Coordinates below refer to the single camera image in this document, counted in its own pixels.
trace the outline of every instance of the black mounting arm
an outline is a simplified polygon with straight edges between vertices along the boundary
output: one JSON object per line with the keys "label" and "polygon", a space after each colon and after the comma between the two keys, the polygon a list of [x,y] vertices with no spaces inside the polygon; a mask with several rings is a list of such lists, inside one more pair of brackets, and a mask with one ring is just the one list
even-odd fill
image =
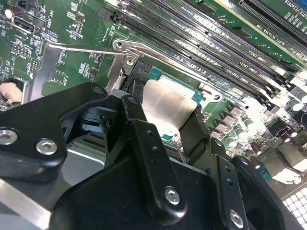
{"label": "black mounting arm", "polygon": [[62,195],[49,229],[302,229],[250,162],[230,159],[196,113],[180,135],[184,154],[206,173],[170,161],[142,110],[142,85],[134,84],[132,95],[108,95],[83,83],[0,114],[0,176],[29,183],[57,177],[72,141],[105,134],[105,168]]}

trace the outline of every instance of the ram slot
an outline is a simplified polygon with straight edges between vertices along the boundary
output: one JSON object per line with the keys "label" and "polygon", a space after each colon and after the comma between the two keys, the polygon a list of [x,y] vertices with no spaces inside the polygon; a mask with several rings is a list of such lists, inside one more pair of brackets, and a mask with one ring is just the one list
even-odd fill
{"label": "ram slot", "polygon": [[[184,32],[182,29],[175,27],[173,24],[169,23],[162,17],[157,16],[152,11],[149,11],[138,4],[132,4],[131,7],[132,9],[129,9],[130,13],[132,13],[133,15],[138,15],[140,18],[145,18],[147,22],[150,23],[150,25],[159,24],[159,30],[161,30],[160,28],[162,28],[162,30],[166,31],[166,33],[170,33],[172,37],[177,36],[177,39],[181,39],[185,44],[189,44],[192,50],[197,50],[197,52],[193,52],[196,56],[204,57],[204,59],[206,59],[208,62],[214,62],[215,67],[219,66],[220,71],[224,71],[237,79],[241,79],[242,82],[246,84],[251,84],[255,88],[265,90],[266,87],[270,86],[270,84],[268,84],[265,80],[262,80],[253,73],[249,73],[248,71],[246,71],[246,69],[243,69],[238,64],[230,61],[229,59],[224,58],[214,49],[211,49],[209,46],[203,43],[200,44],[199,41],[194,39],[191,35]],[[199,48],[200,45],[206,46],[206,48]],[[211,51],[213,54],[216,55],[216,57],[213,56],[211,53],[207,52],[206,50]]]}
{"label": "ram slot", "polygon": [[263,3],[257,0],[234,0],[233,3],[256,20],[263,22],[270,29],[274,30],[278,36],[287,40],[296,49],[307,54],[307,36]]}
{"label": "ram slot", "polygon": [[[156,2],[153,1],[142,1],[142,6],[138,5],[137,3],[133,2],[132,7],[138,11],[141,11],[142,13],[146,13],[146,16],[149,16],[151,19],[161,22],[163,16],[169,16],[172,20],[172,25],[177,26],[177,28],[181,28],[183,32],[182,34],[185,34],[185,37],[188,35],[193,36],[197,41],[200,42],[202,48],[204,50],[209,50],[214,56],[218,59],[221,59],[223,62],[227,63],[228,65],[232,65],[235,67],[238,71],[243,72],[250,78],[252,78],[254,81],[256,81],[258,84],[261,85],[268,85],[266,81],[262,79],[263,76],[269,77],[271,79],[274,78],[271,74],[268,74],[258,68],[256,65],[251,63],[250,61],[242,58],[242,54],[237,54],[236,52],[232,51],[228,47],[224,46],[220,42],[212,39],[211,36],[208,36],[207,31],[199,30],[195,28],[193,24],[190,24],[190,22],[186,22],[179,17],[175,15],[176,12],[174,12],[172,9],[168,8],[162,8],[158,6],[157,4],[153,3]],[[156,8],[156,11],[148,11],[147,8],[153,9]],[[164,24],[166,27],[169,28],[169,23],[165,22]]]}
{"label": "ram slot", "polygon": [[[168,7],[172,6],[170,3],[168,3],[167,1],[164,0],[160,0],[161,4],[167,5]],[[261,62],[261,65],[267,65],[268,67],[270,67],[271,69],[275,70],[276,68],[279,68],[282,72],[285,72],[285,74],[283,75],[284,77],[287,77],[288,74],[287,73],[287,69],[288,67],[283,65],[282,63],[279,63],[278,61],[276,61],[275,59],[273,59],[272,57],[262,53],[261,51],[259,51],[258,49],[256,49],[253,45],[249,44],[248,42],[246,42],[244,39],[242,39],[241,37],[239,37],[238,35],[234,34],[233,32],[231,32],[229,29],[227,29],[226,27],[223,27],[221,24],[219,24],[218,26],[216,26],[216,21],[213,20],[212,18],[208,17],[206,14],[204,14],[203,12],[201,12],[200,10],[196,9],[195,7],[193,7],[192,5],[190,5],[190,3],[186,2],[186,0],[176,0],[176,2],[180,5],[182,5],[183,7],[185,7],[186,9],[188,9],[191,13],[198,15],[199,17],[203,18],[204,20],[208,21],[209,23],[211,23],[212,26],[215,26],[215,31],[213,31],[213,34],[222,36],[222,33],[225,33],[228,37],[232,38],[235,40],[235,44],[241,44],[241,46],[245,46],[246,48],[249,49],[248,53],[252,56],[254,56],[255,58],[258,58],[259,60],[265,60],[266,63]],[[187,15],[187,13],[184,13],[183,11],[180,11],[181,15]]]}
{"label": "ram slot", "polygon": [[196,61],[195,65],[198,65],[203,69],[206,69],[206,76],[211,77],[210,80],[212,80],[212,78],[215,78],[215,80],[222,80],[228,82],[230,83],[230,85],[234,85],[242,92],[245,92],[246,95],[254,98],[261,95],[261,93],[258,92],[257,89],[251,87],[246,83],[242,83],[233,76],[230,76],[220,71],[214,65],[211,65],[208,62],[203,61],[201,58],[195,57],[193,53],[179,47],[172,40],[169,40],[166,36],[161,36],[157,34],[156,31],[152,30],[152,27],[146,26],[143,23],[140,23],[140,21],[135,20],[134,18],[131,18],[126,15],[124,16],[123,19],[124,19],[123,25],[125,25],[127,28],[130,28],[131,30],[136,31],[138,33],[141,33],[142,35],[145,35],[151,40],[157,40],[160,44],[163,44],[166,47],[171,47],[174,50],[179,51],[181,55],[189,57],[192,61]]}

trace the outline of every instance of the capacitor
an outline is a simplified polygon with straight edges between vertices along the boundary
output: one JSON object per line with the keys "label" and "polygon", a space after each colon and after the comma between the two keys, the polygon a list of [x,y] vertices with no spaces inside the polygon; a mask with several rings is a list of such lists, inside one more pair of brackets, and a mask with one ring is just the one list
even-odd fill
{"label": "capacitor", "polygon": [[250,157],[250,162],[255,169],[260,168],[260,161],[256,157]]}
{"label": "capacitor", "polygon": [[242,127],[237,127],[235,129],[235,132],[240,139],[245,139],[248,136],[244,129],[242,129]]}
{"label": "capacitor", "polygon": [[297,132],[290,127],[290,129],[287,131],[287,133],[290,135],[290,137],[295,138],[297,136]]}
{"label": "capacitor", "polygon": [[300,91],[297,93],[296,97],[304,104],[307,103],[307,93],[305,91]]}
{"label": "capacitor", "polygon": [[254,152],[257,154],[257,155],[260,155],[262,154],[262,151],[261,149],[259,148],[259,146],[254,142],[254,143],[251,143],[251,148],[254,150]]}
{"label": "capacitor", "polygon": [[283,140],[284,143],[287,143],[291,140],[289,134],[287,134],[287,133],[283,134],[280,138],[281,138],[281,140]]}
{"label": "capacitor", "polygon": [[293,110],[293,111],[300,111],[304,105],[301,104],[299,101],[297,101],[296,99],[291,99],[288,102],[288,106]]}
{"label": "capacitor", "polygon": [[226,142],[228,144],[228,147],[230,147],[230,148],[235,148],[236,145],[237,145],[237,142],[236,142],[236,140],[233,137],[228,137],[226,139]]}
{"label": "capacitor", "polygon": [[256,129],[255,123],[250,118],[245,119],[244,124],[248,128],[248,130],[250,130],[250,131],[253,131],[253,130]]}
{"label": "capacitor", "polygon": [[23,13],[24,11],[18,6],[11,7],[4,11],[4,14],[8,19],[11,19],[13,16],[17,16]]}

